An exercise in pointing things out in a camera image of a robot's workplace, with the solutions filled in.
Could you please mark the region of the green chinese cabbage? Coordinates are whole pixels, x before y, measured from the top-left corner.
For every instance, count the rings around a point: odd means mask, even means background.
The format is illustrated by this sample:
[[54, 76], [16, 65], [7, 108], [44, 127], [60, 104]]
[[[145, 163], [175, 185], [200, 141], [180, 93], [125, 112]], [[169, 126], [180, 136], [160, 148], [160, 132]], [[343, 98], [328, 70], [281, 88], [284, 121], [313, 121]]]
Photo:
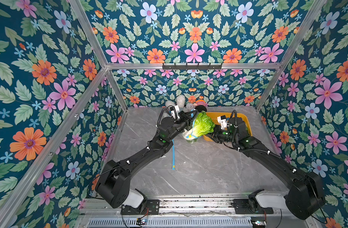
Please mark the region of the green chinese cabbage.
[[194, 138], [200, 138], [203, 135], [213, 133], [216, 124], [212, 119], [207, 116], [207, 113], [202, 111], [200, 112], [193, 124], [191, 136]]
[[195, 134], [195, 131], [192, 130], [185, 130], [184, 133], [182, 133], [183, 138], [188, 142], [188, 143], [194, 143], [197, 142], [198, 136]]

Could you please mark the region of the clear zipper bag blue seal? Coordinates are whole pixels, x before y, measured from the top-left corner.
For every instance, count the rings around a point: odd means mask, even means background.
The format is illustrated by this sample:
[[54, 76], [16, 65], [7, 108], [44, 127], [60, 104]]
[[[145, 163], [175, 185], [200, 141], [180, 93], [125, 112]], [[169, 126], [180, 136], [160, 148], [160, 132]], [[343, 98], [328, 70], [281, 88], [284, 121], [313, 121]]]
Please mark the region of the clear zipper bag blue seal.
[[191, 130], [184, 130], [182, 137], [188, 143], [194, 143], [205, 133], [206, 131], [202, 127], [193, 127]]

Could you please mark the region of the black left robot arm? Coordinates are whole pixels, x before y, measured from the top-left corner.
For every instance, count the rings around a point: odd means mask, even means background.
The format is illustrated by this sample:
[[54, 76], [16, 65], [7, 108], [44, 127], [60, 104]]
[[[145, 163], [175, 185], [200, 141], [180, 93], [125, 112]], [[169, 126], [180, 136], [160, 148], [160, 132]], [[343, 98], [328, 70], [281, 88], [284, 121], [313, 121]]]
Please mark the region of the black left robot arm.
[[110, 160], [102, 173], [96, 178], [95, 191], [112, 207], [118, 208], [126, 204], [130, 194], [131, 179], [136, 173], [154, 160], [164, 156], [173, 147], [172, 140], [184, 131], [193, 128], [199, 114], [197, 110], [180, 111], [174, 117], [163, 118], [162, 109], [156, 127], [156, 133], [147, 145], [134, 155], [119, 162]]

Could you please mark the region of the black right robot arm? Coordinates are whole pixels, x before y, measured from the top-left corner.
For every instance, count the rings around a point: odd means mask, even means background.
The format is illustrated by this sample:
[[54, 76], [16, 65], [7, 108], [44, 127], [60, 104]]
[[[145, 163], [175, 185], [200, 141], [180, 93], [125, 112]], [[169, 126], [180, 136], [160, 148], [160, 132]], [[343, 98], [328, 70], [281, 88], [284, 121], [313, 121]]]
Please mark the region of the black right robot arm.
[[251, 135], [242, 118], [217, 117], [216, 126], [207, 137], [257, 161], [288, 188], [283, 193], [266, 193], [264, 190], [253, 192], [249, 195], [253, 209], [262, 207], [288, 210], [298, 219], [305, 220], [326, 204], [322, 178], [296, 168], [273, 153]]

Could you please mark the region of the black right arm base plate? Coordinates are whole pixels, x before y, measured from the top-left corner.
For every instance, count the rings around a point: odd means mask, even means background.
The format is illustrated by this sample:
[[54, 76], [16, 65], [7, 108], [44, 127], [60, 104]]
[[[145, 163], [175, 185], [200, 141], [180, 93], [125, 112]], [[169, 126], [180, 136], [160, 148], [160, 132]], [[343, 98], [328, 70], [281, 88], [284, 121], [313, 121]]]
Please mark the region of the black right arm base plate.
[[273, 214], [272, 208], [263, 208], [256, 200], [256, 196], [264, 191], [259, 189], [252, 192], [246, 199], [234, 199], [231, 206], [235, 209], [237, 214]]

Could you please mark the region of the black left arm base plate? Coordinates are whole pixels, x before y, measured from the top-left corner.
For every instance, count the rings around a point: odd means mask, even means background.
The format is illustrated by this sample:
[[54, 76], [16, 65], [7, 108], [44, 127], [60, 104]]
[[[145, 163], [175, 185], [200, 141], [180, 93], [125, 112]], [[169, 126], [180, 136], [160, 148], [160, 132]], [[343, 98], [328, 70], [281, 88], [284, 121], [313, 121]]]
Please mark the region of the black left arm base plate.
[[159, 199], [145, 199], [137, 208], [123, 205], [121, 213], [123, 215], [158, 215], [159, 209]]

